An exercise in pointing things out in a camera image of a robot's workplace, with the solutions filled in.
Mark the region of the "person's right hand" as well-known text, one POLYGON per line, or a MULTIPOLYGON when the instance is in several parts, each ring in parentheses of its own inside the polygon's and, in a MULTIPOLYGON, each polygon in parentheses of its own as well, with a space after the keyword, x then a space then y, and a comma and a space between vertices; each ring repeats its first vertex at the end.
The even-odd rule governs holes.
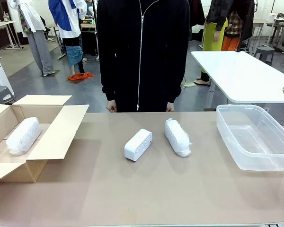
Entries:
POLYGON ((107 101, 106 108, 110 113, 117 113, 117 106, 115 100, 107 101))

